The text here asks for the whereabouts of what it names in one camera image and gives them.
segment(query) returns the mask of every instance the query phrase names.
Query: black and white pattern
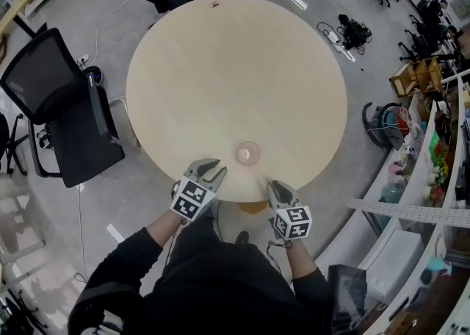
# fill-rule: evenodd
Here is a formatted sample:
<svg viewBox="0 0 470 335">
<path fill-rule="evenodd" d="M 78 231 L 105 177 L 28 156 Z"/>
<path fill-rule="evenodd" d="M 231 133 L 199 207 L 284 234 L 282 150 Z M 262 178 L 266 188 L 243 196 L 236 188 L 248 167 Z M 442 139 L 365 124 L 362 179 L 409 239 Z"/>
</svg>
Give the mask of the black and white pattern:
<svg viewBox="0 0 470 335">
<path fill-rule="evenodd" d="M 286 236 L 287 223 L 281 216 L 276 216 L 276 223 L 274 225 L 276 230 L 281 234 L 282 237 Z"/>
<path fill-rule="evenodd" d="M 202 204 L 204 197 L 206 196 L 207 190 L 203 187 L 198 186 L 192 181 L 188 181 L 186 187 L 183 189 L 182 195 L 187 196 L 194 202 Z"/>
<path fill-rule="evenodd" d="M 173 211 L 176 211 L 189 219 L 192 219 L 199 210 L 199 206 L 196 206 L 183 197 L 178 197 L 174 203 Z"/>
<path fill-rule="evenodd" d="M 292 226 L 289 239 L 304 237 L 307 234 L 307 230 L 308 230 L 308 223 Z"/>
<path fill-rule="evenodd" d="M 287 209 L 286 212 L 292 223 L 308 220 L 306 209 L 303 207 L 299 207 L 297 209 Z"/>
</svg>

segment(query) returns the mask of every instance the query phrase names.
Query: shoe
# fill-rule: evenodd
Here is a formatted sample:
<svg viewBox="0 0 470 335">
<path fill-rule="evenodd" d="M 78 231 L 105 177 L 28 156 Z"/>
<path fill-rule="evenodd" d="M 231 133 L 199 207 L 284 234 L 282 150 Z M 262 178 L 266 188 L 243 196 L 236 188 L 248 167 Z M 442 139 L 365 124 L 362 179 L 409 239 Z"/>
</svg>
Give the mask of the shoe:
<svg viewBox="0 0 470 335">
<path fill-rule="evenodd" d="M 247 231 L 241 231 L 235 237 L 235 244 L 236 245 L 246 245 L 250 241 L 250 234 Z"/>
</svg>

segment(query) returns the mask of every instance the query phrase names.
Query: wooden crate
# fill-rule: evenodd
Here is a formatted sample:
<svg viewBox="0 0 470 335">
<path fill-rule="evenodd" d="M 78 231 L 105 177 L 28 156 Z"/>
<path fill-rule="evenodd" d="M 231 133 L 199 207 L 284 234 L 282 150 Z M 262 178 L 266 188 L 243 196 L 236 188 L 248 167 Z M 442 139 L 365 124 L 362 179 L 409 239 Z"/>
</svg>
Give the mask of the wooden crate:
<svg viewBox="0 0 470 335">
<path fill-rule="evenodd" d="M 408 97 L 416 93 L 442 92 L 441 80 L 442 73 L 436 58 L 429 58 L 404 64 L 390 78 L 390 83 L 398 97 Z"/>
</svg>

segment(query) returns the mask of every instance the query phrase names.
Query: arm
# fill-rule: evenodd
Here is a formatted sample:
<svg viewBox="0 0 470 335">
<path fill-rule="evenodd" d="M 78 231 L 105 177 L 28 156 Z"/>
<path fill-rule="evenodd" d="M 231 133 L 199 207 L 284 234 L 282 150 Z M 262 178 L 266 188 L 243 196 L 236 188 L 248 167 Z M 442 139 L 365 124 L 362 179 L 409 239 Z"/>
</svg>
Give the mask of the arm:
<svg viewBox="0 0 470 335">
<path fill-rule="evenodd" d="M 165 243 L 181 225 L 181 218 L 167 210 L 147 228 L 120 243 L 91 275 L 85 289 L 115 281 L 128 284 L 137 291 L 142 279 L 157 261 Z"/>
<path fill-rule="evenodd" d="M 333 301 L 325 277 L 301 239 L 292 240 L 292 247 L 286 252 L 297 299 L 312 313 L 316 323 L 327 328 Z"/>
</svg>

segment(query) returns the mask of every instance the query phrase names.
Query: concrete floor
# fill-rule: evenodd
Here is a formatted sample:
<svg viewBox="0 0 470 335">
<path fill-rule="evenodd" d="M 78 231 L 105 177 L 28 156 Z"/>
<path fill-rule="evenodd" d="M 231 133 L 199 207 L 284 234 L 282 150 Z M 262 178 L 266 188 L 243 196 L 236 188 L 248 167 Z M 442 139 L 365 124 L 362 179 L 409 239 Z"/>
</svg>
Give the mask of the concrete floor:
<svg viewBox="0 0 470 335">
<path fill-rule="evenodd" d="M 95 56 L 96 29 L 102 20 L 127 0 L 48 0 L 32 18 L 39 27 L 47 21 L 57 27 L 75 58 L 83 54 Z M 299 8 L 292 0 L 268 0 L 299 15 L 313 28 L 320 21 L 336 27 L 338 15 L 363 21 L 372 30 L 373 40 L 366 44 L 365 55 L 353 51 L 356 62 L 336 55 L 347 87 L 348 119 L 341 145 L 326 169 L 311 183 L 299 190 L 303 202 L 310 206 L 314 220 L 305 243 L 312 256 L 318 256 L 329 240 L 348 218 L 347 202 L 367 188 L 381 165 L 384 152 L 373 145 L 362 126 L 363 105 L 372 101 L 384 104 L 394 101 L 388 77 L 400 66 L 399 40 L 407 41 L 404 28 L 411 23 L 411 6 L 405 2 L 381 7 L 377 0 L 302 0 L 308 7 Z M 99 56 L 96 60 L 106 75 L 109 98 L 124 96 L 126 74 L 132 54 L 148 26 L 158 20 L 153 5 L 143 0 L 131 0 L 109 17 L 99 34 Z M 18 28 L 10 33 L 9 54 L 1 70 L 27 41 Z M 18 110 L 10 100 L 0 96 L 0 110 L 10 124 Z M 39 316 L 48 323 L 50 334 L 64 334 L 67 316 L 83 284 L 75 281 L 76 272 L 83 273 L 82 247 L 79 232 L 79 205 L 82 211 L 84 253 L 87 274 L 112 251 L 117 241 L 106 230 L 112 224 L 124 237 L 155 220 L 170 203 L 173 183 L 146 156 L 131 144 L 129 123 L 123 109 L 113 109 L 121 139 L 129 142 L 126 158 L 78 189 L 66 189 L 60 179 L 42 179 L 35 175 L 27 143 L 22 145 L 23 160 L 29 170 L 26 179 L 15 174 L 13 180 L 0 183 L 0 234 L 10 252 L 26 247 L 37 237 L 44 237 L 46 247 L 18 263 L 9 266 L 5 278 L 35 269 L 36 272 L 19 284 L 34 305 Z M 25 132 L 21 124 L 19 135 Z M 54 153 L 40 151 L 45 166 L 54 169 Z M 220 208 L 220 228 L 224 240 L 232 240 L 242 228 L 249 228 L 253 241 L 266 250 L 272 231 L 266 227 L 268 211 L 256 216 L 240 212 L 233 203 Z M 159 277 L 167 248 L 149 273 L 141 292 L 149 292 Z M 283 250 L 273 251 L 283 274 L 289 278 L 289 268 Z"/>
</svg>

